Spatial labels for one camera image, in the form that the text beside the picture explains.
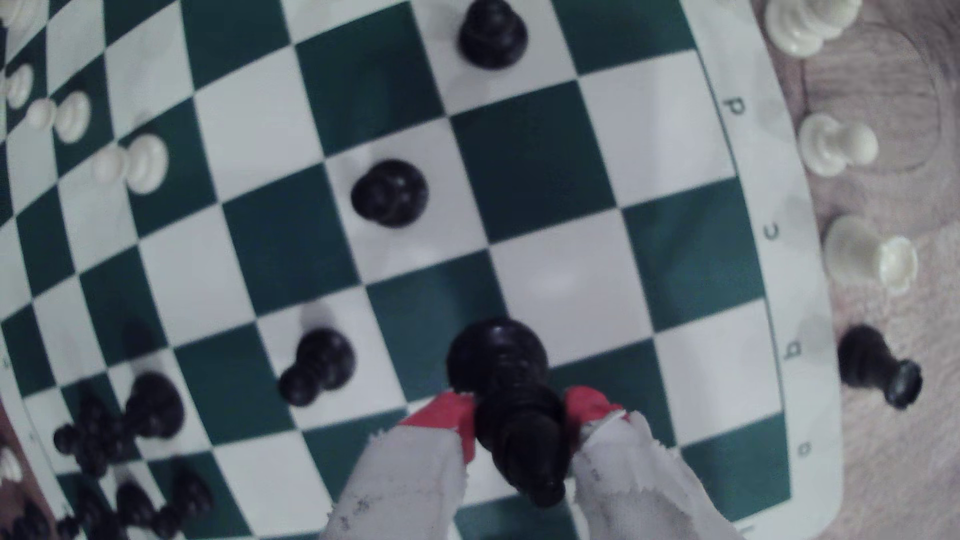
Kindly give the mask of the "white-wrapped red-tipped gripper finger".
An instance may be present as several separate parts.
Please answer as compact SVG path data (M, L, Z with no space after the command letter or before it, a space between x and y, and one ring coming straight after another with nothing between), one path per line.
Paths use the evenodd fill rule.
M639 411L599 390L566 389L575 500L591 539L738 539L701 480Z
M474 397L445 391L372 436L321 539L447 539L475 457Z

